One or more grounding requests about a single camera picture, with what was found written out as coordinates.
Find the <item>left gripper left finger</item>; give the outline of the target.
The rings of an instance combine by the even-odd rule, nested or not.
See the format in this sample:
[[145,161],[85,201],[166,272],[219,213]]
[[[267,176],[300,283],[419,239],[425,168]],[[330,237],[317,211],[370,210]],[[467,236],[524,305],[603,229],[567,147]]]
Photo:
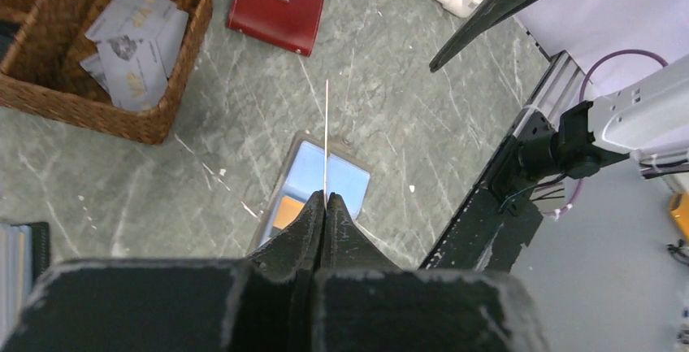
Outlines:
[[295,263],[273,278],[253,260],[87,259],[37,281],[5,351],[314,351],[312,289],[326,207],[311,195]]

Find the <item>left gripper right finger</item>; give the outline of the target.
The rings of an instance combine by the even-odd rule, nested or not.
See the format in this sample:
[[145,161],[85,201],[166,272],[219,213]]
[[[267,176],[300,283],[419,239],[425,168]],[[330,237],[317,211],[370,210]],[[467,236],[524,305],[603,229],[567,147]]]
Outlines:
[[547,351],[535,303],[505,272],[321,268],[314,351]]

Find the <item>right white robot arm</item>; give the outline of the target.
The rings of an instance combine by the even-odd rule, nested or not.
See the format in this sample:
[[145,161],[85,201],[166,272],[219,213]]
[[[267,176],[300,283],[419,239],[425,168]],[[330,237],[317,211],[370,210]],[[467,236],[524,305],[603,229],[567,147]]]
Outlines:
[[[436,0],[465,23],[430,61],[439,71],[476,37],[538,0]],[[564,112],[557,131],[521,141],[501,167],[537,182],[547,176],[581,179],[628,159],[651,140],[688,123],[688,58]]]

